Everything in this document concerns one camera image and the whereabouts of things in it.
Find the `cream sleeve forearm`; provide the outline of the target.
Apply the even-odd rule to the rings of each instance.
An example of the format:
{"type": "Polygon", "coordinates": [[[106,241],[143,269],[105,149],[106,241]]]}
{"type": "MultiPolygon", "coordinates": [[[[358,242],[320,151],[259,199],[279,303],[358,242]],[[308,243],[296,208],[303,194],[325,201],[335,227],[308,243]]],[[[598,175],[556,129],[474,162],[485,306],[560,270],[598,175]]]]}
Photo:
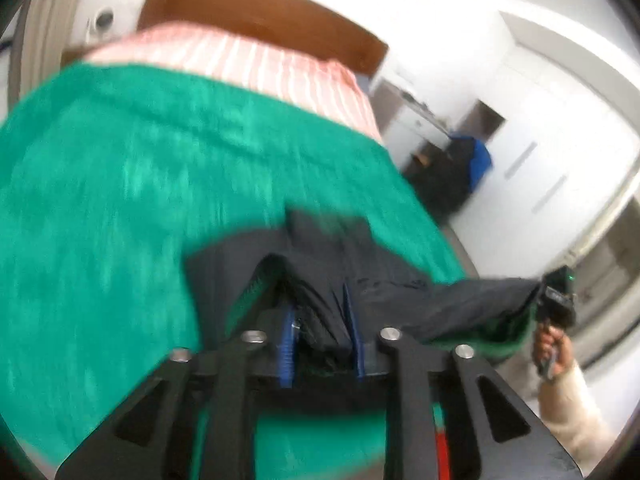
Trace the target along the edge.
{"type": "Polygon", "coordinates": [[[589,474],[615,442],[594,406],[582,370],[574,361],[538,389],[539,416],[583,474],[589,474]]]}

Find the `person's right hand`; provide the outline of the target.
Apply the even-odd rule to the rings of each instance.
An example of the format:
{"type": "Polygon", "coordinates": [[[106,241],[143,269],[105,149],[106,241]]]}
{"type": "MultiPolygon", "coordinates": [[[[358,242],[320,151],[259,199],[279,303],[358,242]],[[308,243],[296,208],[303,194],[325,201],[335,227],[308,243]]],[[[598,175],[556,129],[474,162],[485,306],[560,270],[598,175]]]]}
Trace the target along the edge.
{"type": "Polygon", "coordinates": [[[565,330],[549,322],[539,323],[534,333],[532,358],[538,375],[551,382],[575,364],[570,337],[565,330]]]}

